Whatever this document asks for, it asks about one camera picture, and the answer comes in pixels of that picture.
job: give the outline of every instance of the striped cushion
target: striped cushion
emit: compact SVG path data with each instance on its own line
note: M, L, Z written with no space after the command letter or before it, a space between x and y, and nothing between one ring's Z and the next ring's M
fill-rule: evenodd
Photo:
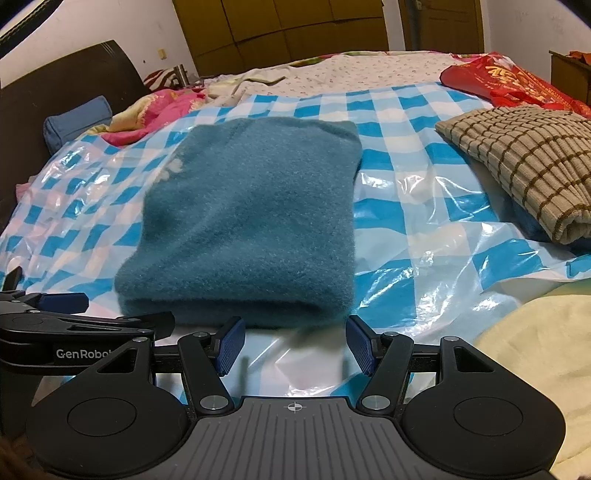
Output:
M436 130L484 163L552 241L591 237L591 121L537 106L474 110Z

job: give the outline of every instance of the dark brown headboard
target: dark brown headboard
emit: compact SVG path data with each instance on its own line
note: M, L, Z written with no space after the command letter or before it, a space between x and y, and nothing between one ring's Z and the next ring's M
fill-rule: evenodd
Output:
M39 173L50 159L43 139L46 117L99 95L118 113L147 93L114 40L53 61L0 90L0 232L17 204L15 185Z

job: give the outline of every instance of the teal fleece towel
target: teal fleece towel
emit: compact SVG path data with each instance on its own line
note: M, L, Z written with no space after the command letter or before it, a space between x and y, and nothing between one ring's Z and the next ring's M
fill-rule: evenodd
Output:
M355 124L237 119L195 127L144 200L115 277L125 315L177 323L341 322L353 302Z

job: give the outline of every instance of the wooden door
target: wooden door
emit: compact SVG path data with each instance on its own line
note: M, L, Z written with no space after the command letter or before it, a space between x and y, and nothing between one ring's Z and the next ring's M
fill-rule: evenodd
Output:
M200 75L387 50L382 0L173 0Z
M401 13L407 50L484 52L482 10L479 0L400 2L401 7L405 9L404 12L401 9Z

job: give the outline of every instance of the metal pivot bolt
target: metal pivot bolt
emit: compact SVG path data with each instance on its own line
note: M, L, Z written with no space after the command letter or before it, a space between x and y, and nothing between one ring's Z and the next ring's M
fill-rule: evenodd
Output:
M207 397L203 397L199 404L206 410L215 411L227 407L229 401L226 397L222 397L221 395L208 395Z
M369 395L365 397L361 404L368 410L385 410L390 406L390 401L382 395Z

